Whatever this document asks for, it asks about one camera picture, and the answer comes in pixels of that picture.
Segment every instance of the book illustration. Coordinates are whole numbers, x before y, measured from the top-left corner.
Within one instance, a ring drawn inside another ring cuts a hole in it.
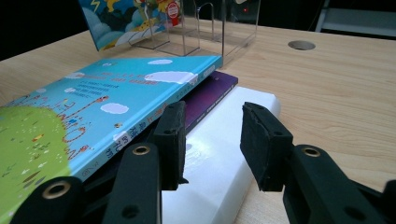
[[[176,0],[79,0],[98,50],[139,40],[178,24]]]
[[[101,60],[0,107],[0,223],[43,181],[88,178],[219,65],[215,56]]]

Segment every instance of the stack of books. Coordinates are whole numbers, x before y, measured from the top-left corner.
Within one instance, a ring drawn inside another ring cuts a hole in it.
[[[0,107],[0,223],[47,180],[92,178],[180,100],[190,183],[163,193],[163,223],[232,222],[252,178],[238,143],[242,101],[275,114],[279,104],[235,88],[220,66],[220,56],[103,59]]]

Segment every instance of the screw hole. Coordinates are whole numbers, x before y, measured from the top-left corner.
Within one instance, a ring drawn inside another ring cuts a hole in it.
[[[320,156],[320,152],[317,149],[314,149],[312,147],[303,148],[303,153],[310,157],[319,157]]]
[[[290,41],[288,45],[292,49],[298,49],[298,50],[310,50],[316,47],[313,43],[304,40]]]
[[[58,181],[49,185],[43,192],[42,196],[45,199],[56,199],[64,196],[70,190],[70,184],[66,181]]]
[[[135,155],[141,156],[149,153],[149,147],[137,147],[133,150]]]

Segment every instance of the book cover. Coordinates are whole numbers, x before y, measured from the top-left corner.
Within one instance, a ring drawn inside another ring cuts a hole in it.
[[[98,50],[150,37],[178,24],[176,0],[78,0]]]
[[[238,78],[232,75],[214,71],[204,81],[197,85],[192,91],[185,95],[181,100],[186,103],[186,133],[189,133],[238,83]],[[147,140],[149,129],[141,133],[132,143]],[[115,175],[120,166],[122,153],[114,156],[110,161],[103,165],[96,173],[91,175],[85,184],[89,184],[98,178]]]
[[[0,222],[40,183],[88,178],[220,65],[220,56],[103,59],[0,107]]]

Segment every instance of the white cloud illustration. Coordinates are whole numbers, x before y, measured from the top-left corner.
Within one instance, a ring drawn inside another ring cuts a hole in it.
[[[169,59],[160,59],[160,60],[155,60],[155,61],[151,61],[148,64],[169,64],[172,63],[172,60]]]
[[[104,63],[104,64],[102,64],[103,67],[109,67],[111,65],[113,65],[113,63]]]
[[[39,93],[43,93],[43,92],[46,92],[47,90],[46,89],[38,89],[38,90],[36,90],[36,92],[39,92]]]
[[[116,103],[102,105],[100,109],[110,114],[124,114],[129,110],[128,106]]]
[[[71,73],[71,74],[65,76],[65,78],[72,78],[73,79],[73,78],[82,78],[84,76],[85,75],[83,73],[78,72],[78,73]]]
[[[73,92],[73,91],[75,91],[76,89],[74,89],[74,88],[67,88],[66,90],[64,90],[64,92]]]
[[[183,84],[189,82],[194,85],[197,82],[198,76],[191,72],[156,72],[145,76],[148,81],[161,81],[161,82],[176,82]]]

